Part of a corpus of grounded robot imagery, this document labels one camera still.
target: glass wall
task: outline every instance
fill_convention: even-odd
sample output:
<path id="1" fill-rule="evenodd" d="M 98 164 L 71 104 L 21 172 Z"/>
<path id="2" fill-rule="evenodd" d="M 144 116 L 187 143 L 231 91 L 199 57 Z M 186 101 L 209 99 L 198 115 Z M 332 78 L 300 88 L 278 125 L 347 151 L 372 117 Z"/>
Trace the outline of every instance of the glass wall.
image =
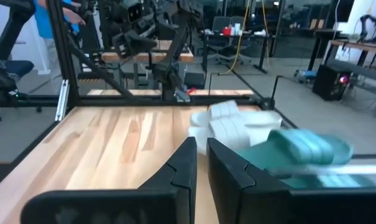
<path id="1" fill-rule="evenodd" d="M 222 15 L 222 2 L 220 0 L 202 0 L 204 26 L 211 29 L 215 16 Z"/>
<path id="2" fill-rule="evenodd" d="M 328 27 L 332 3 L 332 0 L 282 1 L 274 57 L 310 58 L 314 30 L 332 28 Z"/>

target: wooden table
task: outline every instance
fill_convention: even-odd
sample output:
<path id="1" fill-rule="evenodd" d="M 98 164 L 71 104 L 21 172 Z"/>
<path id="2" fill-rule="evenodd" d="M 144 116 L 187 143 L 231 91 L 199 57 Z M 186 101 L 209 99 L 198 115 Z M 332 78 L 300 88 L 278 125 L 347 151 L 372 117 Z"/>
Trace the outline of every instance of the wooden table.
<path id="1" fill-rule="evenodd" d="M 347 48 L 364 50 L 366 52 L 375 52 L 376 53 L 376 44 L 371 43 L 358 43 L 352 40 L 330 40 L 331 45 L 335 46 L 345 46 Z"/>
<path id="2" fill-rule="evenodd" d="M 155 90 L 132 92 L 159 94 Z M 91 94 L 117 92 L 95 90 Z M 213 90 L 211 94 L 252 92 Z M 49 190 L 138 188 L 186 139 L 190 116 L 198 111 L 206 107 L 74 108 L 0 183 L 0 224 L 18 223 L 26 201 Z M 218 223 L 204 156 L 198 156 L 195 219 L 199 224 Z"/>
<path id="3" fill-rule="evenodd" d="M 160 49 L 160 50 L 168 50 L 171 45 L 171 40 L 160 40 L 157 44 L 157 47 L 154 49 Z M 165 57 L 166 53 L 162 52 L 153 52 L 152 53 L 152 61 L 158 62 L 161 59 Z M 114 63 L 114 62 L 120 62 L 121 59 L 115 52 L 105 52 L 102 54 L 102 60 L 106 63 Z M 148 53 L 140 53 L 137 56 L 134 57 L 134 60 L 136 62 L 147 62 L 149 61 L 149 55 Z M 189 49 L 189 53 L 182 53 L 180 55 L 180 62 L 186 62 L 190 63 L 194 61 L 194 56 L 192 52 Z"/>

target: white cabinet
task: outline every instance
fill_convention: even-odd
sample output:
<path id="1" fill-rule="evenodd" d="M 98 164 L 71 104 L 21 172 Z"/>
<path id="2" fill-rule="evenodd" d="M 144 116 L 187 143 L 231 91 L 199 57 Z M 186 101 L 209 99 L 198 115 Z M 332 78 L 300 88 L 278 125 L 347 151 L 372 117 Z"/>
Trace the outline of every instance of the white cabinet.
<path id="1" fill-rule="evenodd" d="M 0 5 L 0 36 L 8 21 L 9 8 Z M 46 75 L 50 73 L 48 69 L 47 49 L 44 40 L 39 36 L 34 16 L 23 26 L 17 39 L 18 42 L 25 44 L 16 44 L 12 49 L 11 56 L 13 60 L 29 60 L 33 62 L 34 69 L 39 74 Z"/>

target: black office chair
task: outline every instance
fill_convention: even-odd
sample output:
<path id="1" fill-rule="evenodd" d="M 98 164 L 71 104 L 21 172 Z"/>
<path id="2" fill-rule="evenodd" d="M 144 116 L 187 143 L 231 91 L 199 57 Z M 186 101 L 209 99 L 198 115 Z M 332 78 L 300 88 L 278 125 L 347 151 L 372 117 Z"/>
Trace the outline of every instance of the black office chair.
<path id="1" fill-rule="evenodd" d="M 231 18 L 232 26 L 234 26 L 234 24 L 240 24 L 241 27 L 243 27 L 243 23 L 244 23 L 244 18 L 242 16 L 232 16 Z M 239 52 L 236 52 L 237 55 L 233 56 L 232 58 L 234 59 L 234 57 L 237 57 L 237 59 L 241 62 L 241 65 L 243 65 L 244 64 L 243 55 L 240 53 L 240 51 L 251 47 L 252 44 L 253 42 L 249 36 L 248 37 L 243 36 L 241 40 Z M 235 49 L 237 50 L 237 46 L 239 45 L 239 37 L 233 38 L 231 45 L 235 47 Z"/>
<path id="2" fill-rule="evenodd" d="M 215 35 L 206 35 L 206 38 L 208 49 L 215 51 L 215 54 L 207 56 L 207 59 L 215 58 L 219 63 L 221 63 L 221 59 L 227 61 L 231 60 L 229 57 L 220 54 L 221 50 L 224 50 L 225 48 L 230 46 L 229 37 L 218 35 L 222 33 L 222 30 L 225 27 L 229 27 L 229 25 L 231 25 L 230 17 L 216 16 L 214 18 L 213 27 L 211 31 L 214 32 Z"/>
<path id="3" fill-rule="evenodd" d="M 7 75 L 11 77 L 15 82 L 18 82 L 22 77 L 33 70 L 34 64 L 27 60 L 6 60 L 5 68 Z"/>

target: cable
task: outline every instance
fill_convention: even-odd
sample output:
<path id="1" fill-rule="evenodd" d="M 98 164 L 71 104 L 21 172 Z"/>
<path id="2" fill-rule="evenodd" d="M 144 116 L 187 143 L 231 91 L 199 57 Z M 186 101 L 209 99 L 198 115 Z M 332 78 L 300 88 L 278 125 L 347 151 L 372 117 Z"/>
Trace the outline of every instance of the cable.
<path id="1" fill-rule="evenodd" d="M 339 6 L 339 3 L 341 2 L 341 0 L 338 0 L 337 2 L 337 5 L 336 5 L 336 10 L 334 11 L 334 15 L 335 15 L 335 25 L 334 25 L 334 34 L 332 35 L 332 39 L 335 40 L 336 39 L 336 35 L 337 35 L 337 31 L 338 31 L 338 6 Z"/>
<path id="2" fill-rule="evenodd" d="M 269 35 L 267 16 L 265 15 L 265 0 L 262 0 L 262 17 L 264 18 L 265 31 L 266 31 L 267 35 Z M 270 70 L 268 43 L 267 43 L 267 63 L 268 63 L 268 70 Z"/>
<path id="3" fill-rule="evenodd" d="M 244 20 L 243 20 L 242 30 L 245 29 L 245 21 L 247 19 L 247 16 L 249 15 L 250 6 L 251 6 L 251 0 L 248 0 L 247 6 L 245 7 L 245 14 L 244 14 Z M 233 68 L 235 67 L 235 64 L 237 62 L 237 58 L 239 58 L 238 55 L 239 55 L 239 52 L 240 52 L 240 45 L 241 45 L 242 37 L 243 37 L 243 34 L 240 35 L 240 37 L 239 37 L 239 42 L 237 43 L 237 50 L 236 50 L 235 60 L 233 61 L 233 64 L 232 64 L 231 68 L 228 71 L 226 71 L 226 72 L 220 73 L 220 75 L 225 75 L 225 74 L 230 73 L 233 70 Z"/>

